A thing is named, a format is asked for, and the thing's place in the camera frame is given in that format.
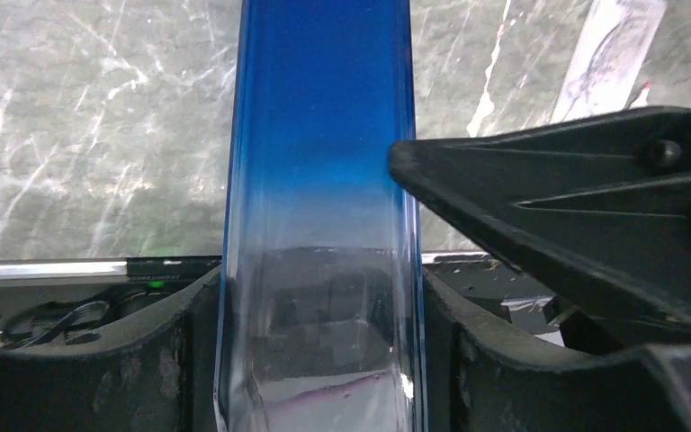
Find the blue wine bottle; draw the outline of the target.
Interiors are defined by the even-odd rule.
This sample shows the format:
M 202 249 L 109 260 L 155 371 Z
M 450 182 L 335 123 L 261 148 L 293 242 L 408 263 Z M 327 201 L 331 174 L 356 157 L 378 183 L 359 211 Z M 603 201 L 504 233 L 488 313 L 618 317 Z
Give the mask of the blue wine bottle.
M 424 431 L 406 1 L 246 1 L 214 407 L 222 431 Z

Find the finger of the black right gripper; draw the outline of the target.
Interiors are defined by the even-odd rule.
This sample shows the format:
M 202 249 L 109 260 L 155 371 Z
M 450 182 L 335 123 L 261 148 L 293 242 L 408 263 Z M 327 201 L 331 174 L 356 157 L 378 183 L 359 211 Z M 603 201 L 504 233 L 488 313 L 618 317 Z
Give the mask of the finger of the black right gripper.
M 691 341 L 691 108 L 402 141 L 391 177 L 611 329 Z

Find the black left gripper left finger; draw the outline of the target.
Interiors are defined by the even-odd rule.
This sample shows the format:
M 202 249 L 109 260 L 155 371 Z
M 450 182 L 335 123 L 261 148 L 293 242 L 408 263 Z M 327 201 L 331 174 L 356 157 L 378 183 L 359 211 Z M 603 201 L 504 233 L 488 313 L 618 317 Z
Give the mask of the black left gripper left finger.
M 213 431 L 220 271 L 80 345 L 0 350 L 0 431 Z

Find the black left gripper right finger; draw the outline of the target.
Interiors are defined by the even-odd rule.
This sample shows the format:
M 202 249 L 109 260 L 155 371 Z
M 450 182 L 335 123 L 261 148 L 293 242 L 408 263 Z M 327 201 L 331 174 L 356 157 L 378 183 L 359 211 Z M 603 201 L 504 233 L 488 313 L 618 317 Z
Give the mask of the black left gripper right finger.
M 691 431 L 691 345 L 554 345 L 426 274 L 432 431 Z

